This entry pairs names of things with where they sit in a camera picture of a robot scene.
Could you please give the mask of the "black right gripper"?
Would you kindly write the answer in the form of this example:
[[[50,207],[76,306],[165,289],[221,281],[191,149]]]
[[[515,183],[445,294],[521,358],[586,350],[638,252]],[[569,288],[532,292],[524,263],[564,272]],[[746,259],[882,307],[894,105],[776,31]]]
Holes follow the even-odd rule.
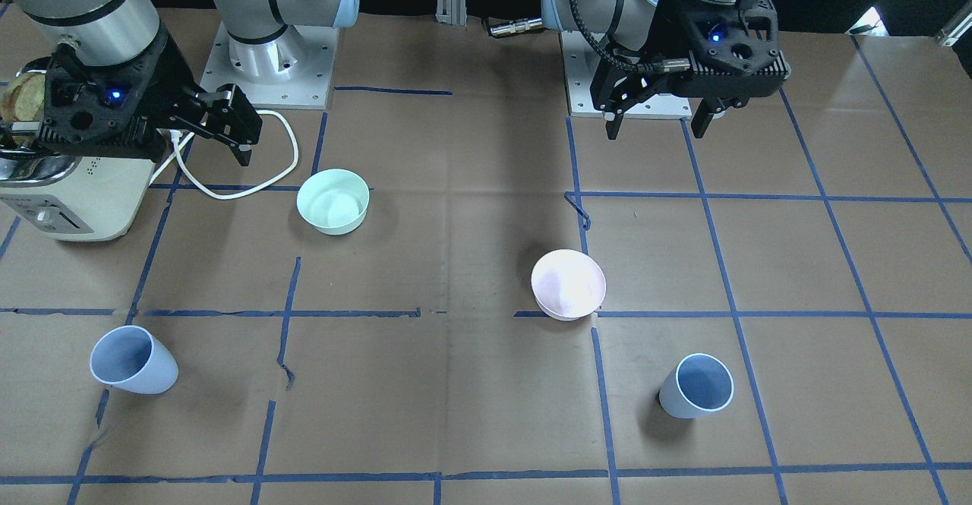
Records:
[[[62,36],[46,69],[44,104],[36,140],[69,156],[158,163],[171,145],[163,129],[184,129],[229,146],[246,167],[263,127],[239,86],[197,85],[165,30],[135,58],[104,67],[84,65],[79,42]]]

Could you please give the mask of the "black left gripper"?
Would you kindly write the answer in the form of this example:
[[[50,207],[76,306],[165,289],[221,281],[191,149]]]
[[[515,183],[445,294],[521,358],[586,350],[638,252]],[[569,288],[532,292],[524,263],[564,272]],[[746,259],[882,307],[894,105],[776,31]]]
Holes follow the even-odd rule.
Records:
[[[702,98],[692,116],[695,139],[730,107],[771,96],[791,75],[778,45],[778,14],[772,0],[750,7],[703,0],[659,0],[638,63],[650,67],[687,59],[687,69],[659,73],[623,71],[600,61],[591,85],[595,108],[605,111],[605,134],[617,140],[624,111],[656,94]]]

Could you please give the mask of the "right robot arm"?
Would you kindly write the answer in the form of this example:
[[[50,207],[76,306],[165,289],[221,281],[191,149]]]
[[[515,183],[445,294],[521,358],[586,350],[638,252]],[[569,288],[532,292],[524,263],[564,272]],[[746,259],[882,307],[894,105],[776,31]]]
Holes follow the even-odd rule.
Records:
[[[12,0],[53,44],[38,118],[3,118],[2,159],[146,159],[161,129],[187,129],[251,160],[263,121],[245,87],[214,90],[190,68],[151,0]],[[246,82],[288,80],[305,52],[299,27],[348,28],[360,0],[214,0],[229,64]]]

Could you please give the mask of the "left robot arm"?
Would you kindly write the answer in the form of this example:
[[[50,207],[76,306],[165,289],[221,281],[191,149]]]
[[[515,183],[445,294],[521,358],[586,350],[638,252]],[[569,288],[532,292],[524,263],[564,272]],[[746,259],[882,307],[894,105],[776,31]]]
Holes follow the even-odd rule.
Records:
[[[541,0],[541,19],[594,52],[588,96],[611,140],[656,96],[698,98],[699,138],[716,115],[771,96],[791,75],[772,0]]]

